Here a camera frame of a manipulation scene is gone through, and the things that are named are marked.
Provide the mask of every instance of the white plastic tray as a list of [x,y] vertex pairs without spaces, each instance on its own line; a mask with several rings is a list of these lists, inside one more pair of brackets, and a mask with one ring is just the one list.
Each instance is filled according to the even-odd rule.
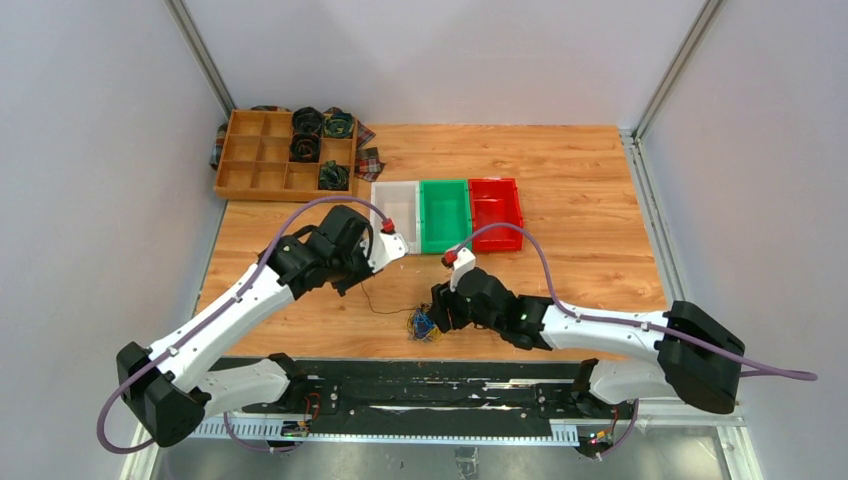
[[[409,253],[421,253],[421,217],[418,209],[421,193],[418,182],[374,182],[371,184],[371,203],[395,223],[403,235]],[[382,228],[377,214],[371,212],[375,231]]]

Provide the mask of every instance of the wooden organizer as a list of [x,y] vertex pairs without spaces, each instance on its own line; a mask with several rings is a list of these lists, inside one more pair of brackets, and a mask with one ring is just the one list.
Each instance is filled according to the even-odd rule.
[[[329,195],[351,195],[356,159],[356,125],[351,138],[321,138],[318,163],[289,161],[292,113],[233,110],[215,179],[215,193],[230,200],[308,202]],[[347,167],[347,190],[319,190],[318,171],[335,160]]]

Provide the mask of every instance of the gray wall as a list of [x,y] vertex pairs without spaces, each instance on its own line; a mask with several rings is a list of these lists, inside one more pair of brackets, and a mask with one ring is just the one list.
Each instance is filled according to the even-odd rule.
[[703,0],[189,0],[235,102],[632,126]]
[[223,114],[161,1],[7,2],[0,25],[0,477],[117,478],[97,413],[118,349],[193,307]]
[[747,355],[821,379],[749,379],[768,479],[845,478],[848,3],[726,6],[649,133],[691,297]]

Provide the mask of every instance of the wooden tabletop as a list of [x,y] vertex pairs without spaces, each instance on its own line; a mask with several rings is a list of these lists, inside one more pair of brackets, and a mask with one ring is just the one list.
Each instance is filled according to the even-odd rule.
[[[628,311],[666,307],[662,286],[637,204],[626,157],[613,127],[376,125],[387,163],[379,181],[476,178],[516,179],[525,227],[541,243],[563,300]],[[368,199],[370,184],[355,180]],[[231,286],[299,204],[231,201],[224,215],[199,309]],[[293,229],[318,224],[329,210],[319,205]],[[363,207],[356,207],[367,216]],[[547,296],[532,246],[522,252],[480,254],[477,265],[515,294]],[[449,272],[437,255],[393,262],[363,283],[377,311],[430,301],[430,287]],[[591,352],[524,351],[494,332],[449,332],[432,343],[408,339],[408,313],[371,312],[362,290],[345,297],[329,285],[307,293],[256,327],[229,352],[293,357],[582,360]]]

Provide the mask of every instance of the cable connector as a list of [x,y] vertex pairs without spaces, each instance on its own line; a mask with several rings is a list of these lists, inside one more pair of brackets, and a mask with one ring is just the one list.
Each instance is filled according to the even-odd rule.
[[391,218],[387,218],[383,220],[383,233],[387,233],[389,235],[395,233],[395,222],[392,221]]
[[455,261],[456,252],[453,250],[448,250],[447,252],[445,252],[444,255],[442,255],[442,265],[444,265],[445,268],[451,268],[453,266],[453,262]]

